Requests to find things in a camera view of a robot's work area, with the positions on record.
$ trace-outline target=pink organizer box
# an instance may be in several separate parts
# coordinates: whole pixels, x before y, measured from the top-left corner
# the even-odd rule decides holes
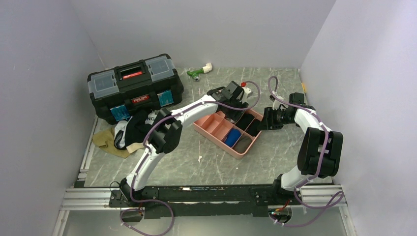
[[[250,124],[255,119],[258,119],[259,121],[262,120],[263,116],[253,110],[247,110],[245,113],[249,113],[253,115],[255,118],[251,121]],[[215,143],[217,146],[221,147],[223,150],[225,150],[228,154],[232,155],[232,157],[236,159],[242,159],[242,157],[249,151],[249,149],[252,147],[255,140],[259,137],[261,134],[261,131],[255,136],[251,136],[250,134],[246,133],[246,130],[241,130],[238,127],[236,127],[233,123],[225,119],[226,115],[223,112],[218,112],[216,114],[212,114],[209,116],[205,116],[196,122],[193,123],[194,129],[202,134],[204,137],[208,138],[210,141]],[[231,129],[237,129],[241,135],[239,139],[242,136],[248,136],[252,142],[248,146],[248,148],[243,153],[238,153],[237,151],[233,150],[235,145],[233,147],[227,146],[224,141],[226,140],[226,137]]]

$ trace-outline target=transparent compartment lid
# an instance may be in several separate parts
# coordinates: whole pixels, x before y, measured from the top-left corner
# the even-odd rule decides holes
[[[145,64],[148,67],[150,78],[153,82],[174,75],[174,72],[172,71],[175,69],[174,63],[166,56],[146,60]]]
[[[89,92],[94,94],[94,98],[101,98],[119,92],[113,70],[91,75],[91,80],[88,81],[88,85]]]

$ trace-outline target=red label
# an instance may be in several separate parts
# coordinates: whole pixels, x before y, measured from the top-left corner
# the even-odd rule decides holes
[[[143,95],[143,96],[140,96],[140,97],[137,97],[137,98],[133,98],[131,101],[132,101],[133,104],[136,104],[136,103],[146,101],[149,98],[150,98],[149,95]]]
[[[125,76],[123,76],[123,79],[124,79],[124,80],[125,80],[125,79],[129,79],[130,77],[137,76],[137,75],[142,75],[142,71],[135,72],[135,73],[130,74],[130,75],[125,75]]]

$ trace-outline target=wall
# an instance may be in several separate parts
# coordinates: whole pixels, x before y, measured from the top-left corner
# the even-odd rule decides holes
[[[87,75],[103,65],[67,0],[2,0],[0,22],[0,235],[51,235],[93,123]]]
[[[337,0],[300,71],[344,134],[336,180],[358,235],[416,235],[417,2]]]
[[[300,67],[335,0],[72,0],[107,67]]]

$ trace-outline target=marble surface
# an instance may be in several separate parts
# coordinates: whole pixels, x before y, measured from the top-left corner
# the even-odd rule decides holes
[[[177,68],[184,85],[183,101],[167,107],[169,110],[196,101],[209,89],[226,86],[232,80],[237,83],[254,81],[260,86],[261,97],[254,108],[260,114],[263,114],[264,107],[272,106],[267,85],[271,75],[279,78],[278,94],[286,100],[290,93],[303,92],[295,68],[214,68],[202,75],[199,82],[193,82],[187,76],[189,69],[193,68]],[[248,99],[251,104],[256,99],[256,88],[248,86],[254,91]],[[109,127],[99,119],[96,132]],[[237,160],[190,126],[183,129],[177,149],[156,166],[148,185],[272,183],[279,174],[296,165],[303,137],[302,130],[294,124],[281,130],[264,131],[243,159]],[[122,159],[94,147],[85,186],[108,186],[113,180],[122,180],[133,170],[142,153],[143,149],[140,149]],[[331,179],[316,179],[315,182],[331,182]]]

